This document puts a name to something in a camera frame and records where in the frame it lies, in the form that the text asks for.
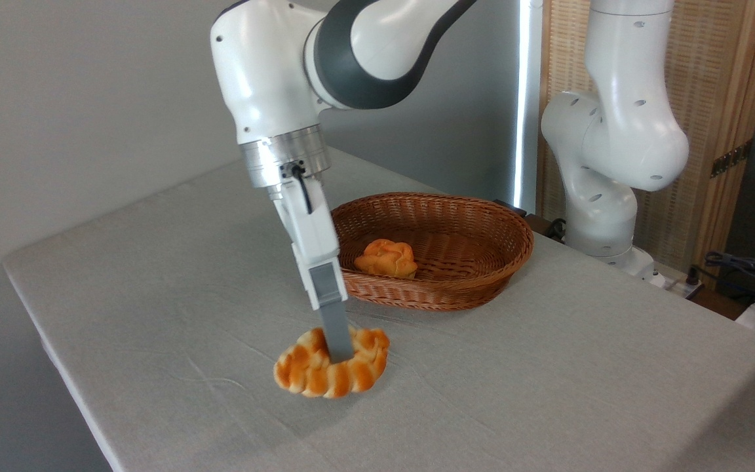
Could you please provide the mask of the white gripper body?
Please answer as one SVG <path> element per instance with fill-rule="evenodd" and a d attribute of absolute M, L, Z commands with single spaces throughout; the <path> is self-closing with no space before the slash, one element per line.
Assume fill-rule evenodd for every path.
<path fill-rule="evenodd" d="M 271 199 L 292 240 L 309 263 L 338 257 L 339 244 L 322 182 L 289 179 L 271 187 Z"/>

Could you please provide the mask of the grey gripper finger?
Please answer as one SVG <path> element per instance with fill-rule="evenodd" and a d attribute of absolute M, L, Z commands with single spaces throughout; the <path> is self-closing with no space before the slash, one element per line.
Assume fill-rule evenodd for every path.
<path fill-rule="evenodd" d="M 354 347 L 345 310 L 348 295 L 338 258 L 309 263 L 297 246 L 293 247 L 293 252 L 311 307 L 321 318 L 330 362 L 350 361 Z"/>

